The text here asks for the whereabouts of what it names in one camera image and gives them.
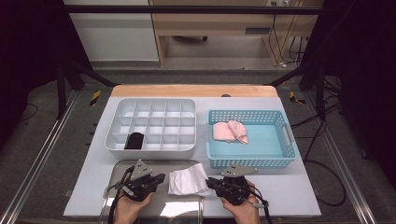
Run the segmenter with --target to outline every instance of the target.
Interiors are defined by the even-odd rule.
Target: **white table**
[[[78,182],[67,204],[64,215],[69,217],[99,217],[103,206],[104,190],[111,172],[118,162],[105,147],[105,139],[119,101],[128,96],[111,96],[98,123],[95,135],[81,169]],[[221,170],[212,169],[205,152],[207,131],[205,126],[208,109],[275,109],[284,113],[278,97],[188,97],[196,103],[197,140],[191,160],[203,164],[206,174],[221,178]],[[273,217],[320,216],[318,202],[308,179],[300,155],[284,169],[260,170],[256,175],[247,175],[270,204]],[[204,197],[204,217],[232,217],[223,209],[215,193]]]

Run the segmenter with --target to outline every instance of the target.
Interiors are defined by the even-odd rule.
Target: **power cable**
[[[134,166],[126,169],[125,173],[122,176],[122,179],[120,180],[119,183],[115,184],[114,186],[110,187],[107,191],[110,191],[111,189],[115,188],[117,190],[116,196],[114,197],[114,201],[110,206],[110,212],[108,213],[108,224],[113,224],[114,223],[114,211],[116,210],[117,203],[119,202],[119,199],[122,198],[123,195],[120,196],[120,191],[122,189],[122,186],[124,184],[126,176],[132,172],[134,169]]]
[[[28,120],[28,119],[31,119],[36,113],[37,113],[37,111],[38,111],[38,107],[36,106],[36,105],[34,105],[34,104],[28,104],[28,105],[30,105],[30,106],[32,106],[32,107],[34,107],[35,108],[35,112],[33,112],[33,114],[32,115],[30,115],[30,116],[28,116],[27,118],[24,118],[24,119],[20,119],[20,121],[25,121],[25,120]]]
[[[301,60],[300,55],[304,54],[304,52],[301,51],[301,48],[303,47],[304,39],[302,37],[300,38],[300,44],[298,47],[298,51],[291,51],[293,49],[295,39],[296,39],[296,37],[294,36],[293,39],[291,40],[290,47],[289,47],[289,57],[291,59],[300,61]],[[297,57],[294,58],[291,54],[297,54]]]
[[[282,59],[282,60],[284,61],[284,63],[293,63],[293,62],[291,62],[291,61],[285,60],[285,59],[282,57],[282,52],[281,52],[281,50],[280,50],[281,47],[280,47],[279,40],[278,40],[277,35],[276,35],[276,28],[275,28],[276,14],[274,14],[273,16],[274,16],[274,18],[273,18],[273,24],[272,24],[272,26],[271,26],[270,34],[268,35],[268,45],[269,45],[269,47],[270,47],[270,50],[272,51],[272,53],[273,53],[273,55],[274,55],[274,58],[275,58],[275,61],[276,61],[277,64],[280,64],[280,62],[279,62],[279,60],[278,60],[279,58]],[[271,34],[272,34],[272,32],[274,32],[274,36],[275,36],[276,43],[277,43],[277,49],[278,49],[278,51],[279,51],[279,57],[278,57],[278,58],[275,56],[275,52],[274,52],[274,50],[273,50],[273,48],[272,48],[272,45],[271,45]]]
[[[256,198],[258,198],[260,200],[260,202],[262,202],[262,204],[253,204],[253,206],[255,206],[257,208],[263,208],[264,209],[264,213],[265,213],[265,217],[266,217],[266,219],[268,221],[268,224],[272,224],[273,222],[272,222],[272,219],[271,219],[271,216],[270,216],[270,212],[268,210],[269,204],[268,204],[268,202],[266,200],[264,200],[262,198],[262,193],[256,188],[254,188],[254,189],[257,190],[259,192],[259,194],[257,194],[256,192],[254,192],[251,189],[247,189],[247,188],[244,188],[244,187],[242,187],[242,189],[248,190],[251,194],[253,194]]]
[[[339,105],[340,105],[340,103],[336,103],[336,104],[334,104],[334,105],[331,105],[331,106],[327,107],[326,110],[325,110],[326,113],[332,112],[332,111],[333,111],[337,106],[339,106]],[[310,121],[314,120],[314,119],[317,118],[317,117],[318,117],[318,115],[314,115],[314,116],[309,117],[308,119],[304,119],[303,121],[300,121],[300,122],[298,122],[298,123],[296,123],[296,124],[291,124],[290,127],[291,127],[292,129],[297,128],[297,127],[299,127],[299,126],[302,126],[303,124],[309,123]]]
[[[319,166],[325,168],[327,171],[329,171],[329,172],[337,179],[337,181],[340,183],[340,185],[341,185],[341,187],[342,187],[342,189],[343,189],[343,198],[341,199],[341,201],[338,202],[338,203],[329,203],[329,202],[324,201],[323,199],[320,199],[318,196],[317,196],[317,199],[318,199],[318,201],[320,201],[321,203],[324,203],[324,204],[326,204],[326,205],[328,205],[328,206],[340,206],[340,205],[342,205],[342,204],[346,201],[346,199],[347,199],[347,190],[346,190],[346,188],[345,188],[345,186],[344,186],[344,184],[343,184],[341,178],[338,176],[338,174],[337,174],[335,171],[333,171],[330,167],[326,166],[325,164],[323,164],[323,163],[321,163],[321,162],[319,162],[319,161],[313,161],[313,160],[309,160],[309,159],[308,159],[309,153],[310,153],[311,150],[312,150],[312,146],[314,145],[315,140],[316,140],[317,137],[318,137],[318,132],[322,129],[323,124],[325,124],[325,121],[324,121],[324,120],[320,123],[320,125],[319,125],[319,127],[318,127],[318,129],[317,129],[317,131],[316,131],[316,133],[315,133],[314,138],[312,138],[312,140],[311,140],[311,143],[310,143],[310,145],[309,145],[308,151],[306,152],[306,154],[305,154],[305,156],[304,156],[304,158],[303,158],[303,164],[306,166],[306,163],[307,163],[307,162],[311,162],[311,163],[314,163],[314,164],[316,164],[316,165],[319,165]]]

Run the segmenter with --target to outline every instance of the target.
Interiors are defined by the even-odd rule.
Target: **white napkin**
[[[174,171],[169,173],[168,193],[176,195],[210,195],[213,189],[207,187],[206,179],[204,166],[201,163],[197,163],[185,170]]]

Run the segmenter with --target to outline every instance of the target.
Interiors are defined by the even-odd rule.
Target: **pink cloth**
[[[242,144],[248,143],[247,129],[242,123],[236,120],[230,120],[228,121],[228,127],[233,133],[233,136],[235,136],[235,138],[238,139],[239,142],[241,142]]]
[[[233,136],[233,132],[231,132],[226,122],[218,122],[213,125],[213,138],[227,142],[235,141],[235,136]]]
[[[242,144],[248,143],[245,126],[236,120],[229,120],[227,123],[215,123],[213,125],[213,138],[215,140],[227,142],[233,142],[235,139],[238,139]]]

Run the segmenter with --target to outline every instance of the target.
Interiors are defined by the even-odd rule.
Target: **tray compartment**
[[[128,135],[144,135],[141,149],[124,149]],[[120,101],[106,137],[118,159],[189,159],[195,147],[195,102],[191,99],[127,98]]]
[[[248,144],[213,139],[213,125],[237,120],[247,129]],[[210,110],[207,157],[212,168],[225,168],[231,163],[257,168],[284,168],[295,159],[296,144],[291,128],[277,110]]]

